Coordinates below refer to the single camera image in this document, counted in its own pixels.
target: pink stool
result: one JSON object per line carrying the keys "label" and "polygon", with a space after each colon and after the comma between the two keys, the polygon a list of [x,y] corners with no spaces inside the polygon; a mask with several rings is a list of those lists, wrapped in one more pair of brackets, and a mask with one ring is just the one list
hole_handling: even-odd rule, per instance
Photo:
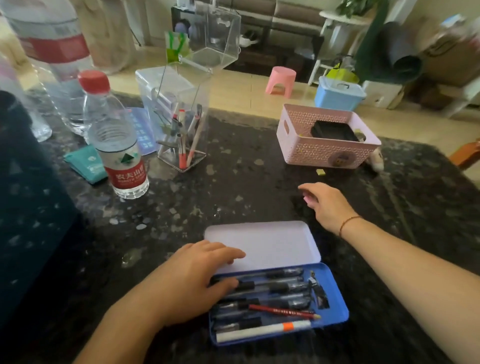
{"label": "pink stool", "polygon": [[297,73],[290,68],[275,66],[272,68],[265,92],[271,94],[275,85],[282,84],[285,87],[285,97],[290,98],[296,76]]}

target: pink basket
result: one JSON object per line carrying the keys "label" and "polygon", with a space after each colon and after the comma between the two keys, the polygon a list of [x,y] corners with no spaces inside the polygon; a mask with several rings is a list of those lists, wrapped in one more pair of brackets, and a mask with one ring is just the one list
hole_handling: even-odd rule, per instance
{"label": "pink basket", "polygon": [[[365,142],[312,138],[310,129],[317,120],[343,122],[360,129]],[[276,136],[288,164],[314,167],[356,168],[382,142],[352,111],[285,104]]]}

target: hand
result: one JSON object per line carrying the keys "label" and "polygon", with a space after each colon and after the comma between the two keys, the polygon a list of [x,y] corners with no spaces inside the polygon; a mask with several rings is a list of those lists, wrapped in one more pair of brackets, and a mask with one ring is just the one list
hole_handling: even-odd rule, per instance
{"label": "hand", "polygon": [[202,240],[186,244],[128,292],[118,304],[124,313],[134,311],[139,319],[163,326],[182,323],[207,312],[238,286],[234,277],[208,287],[211,277],[224,264],[244,258],[245,253],[222,243]]}
{"label": "hand", "polygon": [[304,183],[299,186],[303,191],[307,206],[315,210],[315,217],[328,231],[337,234],[342,224],[358,214],[347,202],[345,196],[325,183]]}

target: red string bracelet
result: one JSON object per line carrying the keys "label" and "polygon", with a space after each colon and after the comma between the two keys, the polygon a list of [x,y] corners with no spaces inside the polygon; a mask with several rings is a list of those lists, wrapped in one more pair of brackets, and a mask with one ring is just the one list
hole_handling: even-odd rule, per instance
{"label": "red string bracelet", "polygon": [[349,222],[350,220],[353,220],[354,218],[361,218],[361,216],[360,216],[360,215],[352,216],[352,217],[346,219],[346,220],[343,222],[343,224],[342,224],[342,226],[340,226],[340,230],[339,230],[339,232],[338,232],[338,236],[339,236],[340,238],[342,237],[342,229],[343,229],[343,227],[345,226],[345,224],[346,224],[347,222]]}

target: red pencil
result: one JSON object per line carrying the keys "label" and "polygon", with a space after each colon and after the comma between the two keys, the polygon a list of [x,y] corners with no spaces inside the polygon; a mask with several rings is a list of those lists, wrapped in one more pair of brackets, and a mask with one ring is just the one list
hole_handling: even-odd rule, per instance
{"label": "red pencil", "polygon": [[318,320],[319,318],[322,318],[320,315],[311,314],[308,312],[286,310],[283,308],[274,308],[274,307],[268,307],[268,306],[260,306],[257,304],[248,305],[248,309],[253,311],[270,312],[272,314],[282,315],[282,316],[299,316],[299,317],[307,318],[309,320]]}

